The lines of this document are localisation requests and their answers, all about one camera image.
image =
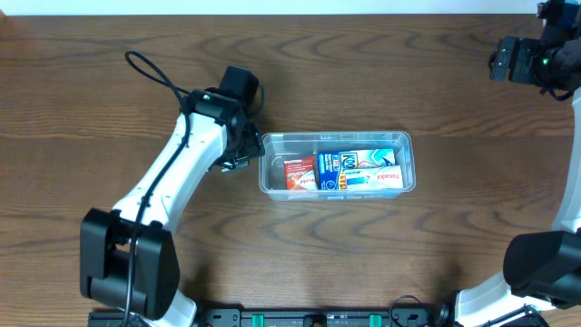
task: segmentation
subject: white wall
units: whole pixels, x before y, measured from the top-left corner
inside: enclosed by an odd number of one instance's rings
[[[0,0],[7,15],[533,14],[541,0]]]

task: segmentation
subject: black base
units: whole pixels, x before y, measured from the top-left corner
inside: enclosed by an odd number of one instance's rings
[[[398,305],[393,317],[404,327],[431,326],[430,310],[418,306]],[[123,320],[122,312],[92,312],[88,327],[118,327]],[[389,319],[388,310],[376,311],[271,311],[208,309],[196,313],[199,327],[397,327]],[[132,327],[147,327],[137,318]]]

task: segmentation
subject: blue box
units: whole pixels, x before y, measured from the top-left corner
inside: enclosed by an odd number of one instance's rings
[[[320,190],[339,190],[339,175],[343,170],[396,164],[393,149],[324,152],[317,158]]]

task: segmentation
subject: wooden table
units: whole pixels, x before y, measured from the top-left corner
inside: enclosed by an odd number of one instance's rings
[[[570,103],[488,80],[503,35],[532,15],[8,17],[0,31],[0,325],[81,326],[79,225],[125,195],[177,117],[173,81],[251,69],[267,132],[403,130],[418,185],[393,201],[277,203],[256,161],[214,170],[175,242],[183,291],[246,307],[436,302],[502,267],[510,240],[550,228],[566,182]],[[581,311],[551,312],[554,326]]]

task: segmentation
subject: box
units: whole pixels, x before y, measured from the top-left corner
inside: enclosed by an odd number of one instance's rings
[[[322,152],[317,158],[320,190],[339,190],[339,176],[346,169],[396,164],[393,149]]]
[[[392,165],[381,168],[348,169],[340,173],[340,190],[381,190],[402,188],[401,168]]]
[[[284,162],[287,190],[317,190],[315,158],[306,157]]]
[[[416,187],[411,138],[405,132],[271,133],[262,137],[265,155],[258,160],[259,186],[275,201],[393,199]],[[393,149],[403,188],[381,190],[287,190],[284,161],[322,152]]]

